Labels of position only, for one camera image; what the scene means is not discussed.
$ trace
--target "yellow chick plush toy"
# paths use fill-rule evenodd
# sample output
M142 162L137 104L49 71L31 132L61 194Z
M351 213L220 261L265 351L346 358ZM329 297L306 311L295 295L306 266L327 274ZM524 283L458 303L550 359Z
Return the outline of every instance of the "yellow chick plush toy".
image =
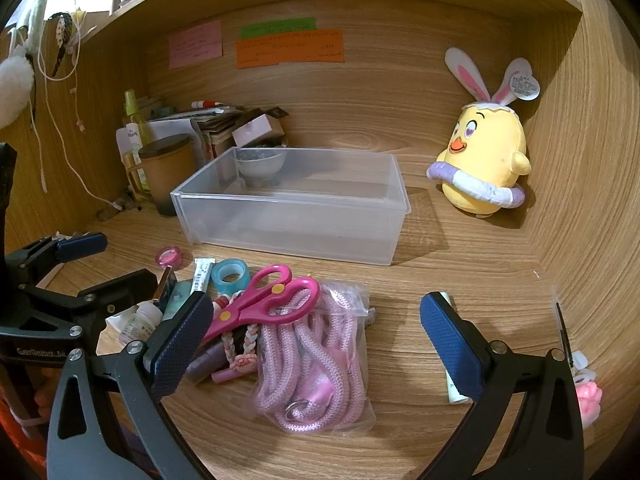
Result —
M507 104L518 97L530 100L540 94L529 62L522 58L512 61L500 89L489 98L469 56L450 48L445 61L478 101L463 108L447 149L427 170L427 177L442 181L444 195L454 206L481 218L501 207L521 205L524 190L516 181L531 172L531 164L520 119Z

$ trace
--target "plush toy eye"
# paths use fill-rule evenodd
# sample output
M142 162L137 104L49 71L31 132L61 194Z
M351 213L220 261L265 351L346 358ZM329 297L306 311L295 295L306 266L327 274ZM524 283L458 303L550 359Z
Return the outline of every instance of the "plush toy eye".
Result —
M476 123L475 121L469 121L466 124L465 137L467 139L471 137L476 132L477 127L478 127L478 123Z

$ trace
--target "pink sticky note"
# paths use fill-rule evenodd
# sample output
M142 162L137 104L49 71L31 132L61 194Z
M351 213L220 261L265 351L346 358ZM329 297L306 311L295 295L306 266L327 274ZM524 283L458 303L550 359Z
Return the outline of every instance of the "pink sticky note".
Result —
M169 69L222 57L220 20L203 23L169 38Z

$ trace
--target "brown mug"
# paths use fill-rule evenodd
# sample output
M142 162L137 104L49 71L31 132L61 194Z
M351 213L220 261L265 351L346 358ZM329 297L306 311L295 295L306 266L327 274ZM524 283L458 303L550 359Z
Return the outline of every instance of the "brown mug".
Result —
M174 135L155 140L140 148L140 164L127 168L127 179L135 194L146 196L156 204L161 215L175 216L171 192L196 172L196 161L191 149L191 136ZM138 170L144 170L151 193L136 179Z

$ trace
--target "bunny ear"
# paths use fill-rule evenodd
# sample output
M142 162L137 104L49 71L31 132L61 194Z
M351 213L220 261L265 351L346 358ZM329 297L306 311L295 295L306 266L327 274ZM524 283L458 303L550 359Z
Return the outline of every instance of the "bunny ear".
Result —
M489 101L489 91L482 81L478 67L465 52L459 48L450 48L444 55L444 62L471 95L478 101Z
M504 72L504 79L500 85L500 89L491 98L492 103L497 103L500 106L507 106L514 102L518 97L511 91L510 82L514 74L533 74L529 61L523 57L514 59L509 63L507 70Z

